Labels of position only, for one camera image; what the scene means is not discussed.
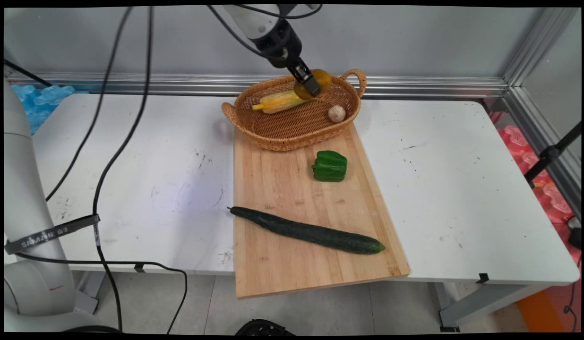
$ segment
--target aluminum frame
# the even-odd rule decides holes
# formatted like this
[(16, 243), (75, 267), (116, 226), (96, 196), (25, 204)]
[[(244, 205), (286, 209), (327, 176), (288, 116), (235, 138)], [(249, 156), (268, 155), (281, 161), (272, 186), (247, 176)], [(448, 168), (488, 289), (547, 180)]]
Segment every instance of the aluminum frame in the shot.
[[(79, 91), (98, 93), (103, 82), (98, 73), (37, 73), (40, 78), (59, 85), (71, 85)], [(248, 86), (278, 76), (239, 75), (152, 75), (149, 94), (212, 95), (235, 97)], [(107, 93), (142, 94), (144, 75), (114, 74), (109, 76)], [(349, 82), (359, 88), (359, 80)], [(37, 85), (35, 81), (15, 72), (11, 84)], [(367, 99), (497, 99), (507, 89), (496, 77), (381, 77), (368, 76)]]
[(577, 8), (545, 8), (543, 10), (502, 76), (508, 86), (523, 86), (525, 78), (555, 43), (576, 12)]
[[(557, 144), (562, 138), (524, 88), (510, 88), (502, 97), (502, 103), (536, 153)], [(571, 149), (566, 149), (546, 171), (582, 222), (582, 161)]]

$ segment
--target cucumber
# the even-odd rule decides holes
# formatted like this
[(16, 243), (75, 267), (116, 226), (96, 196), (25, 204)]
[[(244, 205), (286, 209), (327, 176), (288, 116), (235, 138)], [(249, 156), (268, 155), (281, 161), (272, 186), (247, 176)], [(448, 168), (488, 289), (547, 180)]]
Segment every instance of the cucumber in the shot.
[(385, 246), (377, 239), (365, 235), (353, 234), (341, 230), (314, 226), (301, 222), (286, 220), (285, 218), (260, 212), (245, 207), (227, 207), (238, 217), (253, 221), (259, 226), (275, 234), (288, 236), (303, 241), (316, 243), (325, 247), (344, 250), (355, 254), (378, 254)]

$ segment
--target gray wall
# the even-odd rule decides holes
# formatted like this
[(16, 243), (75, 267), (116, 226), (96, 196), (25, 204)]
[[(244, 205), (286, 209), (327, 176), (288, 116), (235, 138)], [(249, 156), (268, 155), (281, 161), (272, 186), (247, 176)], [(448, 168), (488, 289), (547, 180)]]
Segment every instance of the gray wall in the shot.
[[(575, 14), (523, 86), (551, 125), (564, 136), (582, 120), (582, 11)], [(582, 139), (570, 146), (582, 157)]]
[[(500, 76), (540, 8), (324, 5), (292, 27), (311, 68), (382, 76)], [(124, 9), (35, 8), (4, 29), (13, 62), (36, 72), (104, 72)], [(292, 13), (307, 11), (298, 6)], [(115, 72), (143, 73), (145, 8), (124, 30)], [(155, 11), (154, 73), (278, 75), (205, 6)]]

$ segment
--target tile floor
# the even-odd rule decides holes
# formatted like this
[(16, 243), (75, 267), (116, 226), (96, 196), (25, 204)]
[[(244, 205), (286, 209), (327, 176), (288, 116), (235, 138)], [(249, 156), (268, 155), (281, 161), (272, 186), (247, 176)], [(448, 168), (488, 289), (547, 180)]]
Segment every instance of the tile floor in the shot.
[[(115, 273), (126, 333), (165, 333), (182, 297), (180, 274)], [(458, 285), (461, 296), (476, 285)], [(106, 278), (95, 315), (117, 327)], [(233, 335), (251, 319), (268, 319), (296, 335), (440, 333), (432, 284), (383, 281), (238, 300), (234, 276), (189, 275), (173, 334)], [(462, 333), (527, 332), (516, 305), (460, 324)]]

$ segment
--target wooden cutting board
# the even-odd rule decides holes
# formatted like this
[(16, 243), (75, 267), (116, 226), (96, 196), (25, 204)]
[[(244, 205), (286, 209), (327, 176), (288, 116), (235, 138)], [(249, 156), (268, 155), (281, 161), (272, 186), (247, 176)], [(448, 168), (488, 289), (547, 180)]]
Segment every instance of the wooden cutting board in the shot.
[[(314, 180), (311, 165), (320, 150), (333, 150), (348, 159), (344, 181)], [(277, 235), (236, 217), (239, 298), (409, 275), (355, 125), (338, 137), (287, 152), (260, 149), (236, 131), (234, 166), (236, 206), (374, 237), (386, 247), (376, 255), (351, 254)]]

